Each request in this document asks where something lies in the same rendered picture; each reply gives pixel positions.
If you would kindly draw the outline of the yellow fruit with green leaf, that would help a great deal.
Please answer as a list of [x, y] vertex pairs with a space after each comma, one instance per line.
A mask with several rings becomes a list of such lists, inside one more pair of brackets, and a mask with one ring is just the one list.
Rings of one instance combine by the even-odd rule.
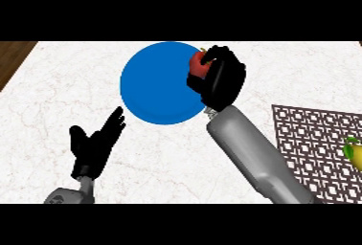
[[343, 152], [352, 165], [362, 172], [362, 142], [357, 138], [346, 137]]

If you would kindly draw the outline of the brown patterned placemat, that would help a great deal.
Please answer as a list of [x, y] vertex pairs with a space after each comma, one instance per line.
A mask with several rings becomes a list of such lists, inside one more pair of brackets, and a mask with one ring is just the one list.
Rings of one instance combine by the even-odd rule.
[[295, 177], [327, 204], [362, 204], [362, 172], [345, 156], [362, 142], [362, 114], [272, 105], [278, 149]]

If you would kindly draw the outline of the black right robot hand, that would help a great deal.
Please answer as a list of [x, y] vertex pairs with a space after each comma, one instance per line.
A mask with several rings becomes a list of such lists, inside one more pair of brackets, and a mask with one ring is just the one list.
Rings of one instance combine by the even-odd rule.
[[202, 95], [202, 102], [221, 112], [236, 101], [247, 78], [247, 66], [238, 60], [227, 46], [213, 45], [202, 59], [202, 64], [212, 62], [204, 78], [190, 74], [188, 87]]

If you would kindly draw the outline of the blue round plate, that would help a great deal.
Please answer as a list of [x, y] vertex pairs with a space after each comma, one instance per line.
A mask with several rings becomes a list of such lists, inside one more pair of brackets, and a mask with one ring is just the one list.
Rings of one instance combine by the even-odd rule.
[[148, 45], [129, 59], [120, 75], [120, 96], [132, 114], [154, 124], [178, 124], [204, 110], [188, 87], [190, 59], [199, 49], [182, 42]]

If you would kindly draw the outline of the red bell pepper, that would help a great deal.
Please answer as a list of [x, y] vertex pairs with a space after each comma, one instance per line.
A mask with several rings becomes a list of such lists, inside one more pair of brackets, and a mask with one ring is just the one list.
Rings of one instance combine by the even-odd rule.
[[206, 49], [202, 49], [190, 59], [190, 74], [199, 78], [204, 78], [212, 68], [212, 62], [202, 64], [202, 59], [207, 53]]

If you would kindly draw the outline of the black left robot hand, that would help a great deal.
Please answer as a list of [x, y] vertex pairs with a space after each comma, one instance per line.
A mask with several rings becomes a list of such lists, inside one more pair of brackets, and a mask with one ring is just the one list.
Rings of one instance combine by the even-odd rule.
[[95, 180], [101, 176], [125, 126], [122, 107], [116, 109], [92, 136], [86, 135], [80, 126], [71, 126], [71, 152], [76, 156], [71, 177], [76, 180], [82, 177]]

